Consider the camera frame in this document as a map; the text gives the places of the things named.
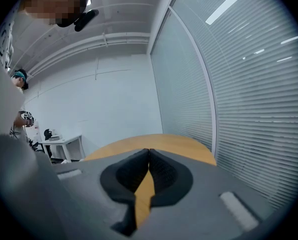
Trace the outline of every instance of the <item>wooden tabletop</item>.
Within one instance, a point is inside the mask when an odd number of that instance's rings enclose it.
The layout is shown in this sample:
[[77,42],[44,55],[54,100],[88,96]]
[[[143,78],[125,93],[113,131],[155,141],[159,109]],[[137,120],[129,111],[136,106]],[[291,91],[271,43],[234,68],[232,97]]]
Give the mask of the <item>wooden tabletop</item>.
[[[119,140],[96,150],[94,153],[87,156],[85,161],[114,156],[135,149],[146,148],[175,153],[216,166],[214,156],[203,144],[192,138],[173,134],[151,134],[126,138],[121,141]],[[140,226],[150,214],[150,198],[154,195],[153,179],[149,171],[135,195],[136,221],[137,225]]]

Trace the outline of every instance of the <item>wooden table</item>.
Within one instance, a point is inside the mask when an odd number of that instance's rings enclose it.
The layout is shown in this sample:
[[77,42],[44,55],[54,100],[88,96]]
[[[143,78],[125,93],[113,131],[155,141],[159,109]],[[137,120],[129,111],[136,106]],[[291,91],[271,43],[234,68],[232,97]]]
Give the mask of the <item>wooden table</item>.
[[[85,161],[105,158],[135,149],[158,149],[216,166],[212,153],[196,140],[173,134],[151,134],[119,140],[96,150]],[[148,171],[136,193],[135,214],[140,226],[150,214],[150,198],[154,195],[153,179]]]

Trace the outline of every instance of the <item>white ceiling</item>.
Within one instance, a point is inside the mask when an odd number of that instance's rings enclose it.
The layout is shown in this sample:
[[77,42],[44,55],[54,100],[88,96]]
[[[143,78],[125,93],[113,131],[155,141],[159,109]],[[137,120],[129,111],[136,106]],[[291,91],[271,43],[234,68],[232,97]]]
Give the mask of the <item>white ceiling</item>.
[[102,33],[150,33],[158,0],[91,1],[86,11],[98,9],[99,15],[81,32],[75,32],[74,25],[60,28],[19,13],[12,29],[14,53],[11,68],[30,70],[59,49]]

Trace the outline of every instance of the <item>white wall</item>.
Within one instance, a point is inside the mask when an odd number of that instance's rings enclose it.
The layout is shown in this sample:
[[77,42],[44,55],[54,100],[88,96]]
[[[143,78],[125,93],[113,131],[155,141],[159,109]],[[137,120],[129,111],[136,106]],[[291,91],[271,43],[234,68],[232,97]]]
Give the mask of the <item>white wall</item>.
[[[162,133],[151,62],[148,55],[138,54],[145,48],[139,44],[97,48],[34,77],[24,92],[25,109],[38,120],[41,137],[45,129],[56,129],[63,137],[81,133],[89,155],[120,139]],[[69,151],[75,153],[74,149],[77,145]],[[56,157],[62,156],[59,150]]]

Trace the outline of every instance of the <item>window blinds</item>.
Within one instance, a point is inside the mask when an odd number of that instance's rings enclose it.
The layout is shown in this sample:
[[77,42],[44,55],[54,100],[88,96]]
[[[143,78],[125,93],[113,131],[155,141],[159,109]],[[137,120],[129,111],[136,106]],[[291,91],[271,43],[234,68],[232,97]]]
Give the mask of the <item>window blinds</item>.
[[210,75],[218,166],[276,208],[292,201],[298,194],[294,20],[278,0],[175,0],[172,8]]
[[152,52],[163,133],[184,135],[212,147],[210,100],[197,54],[168,14]]

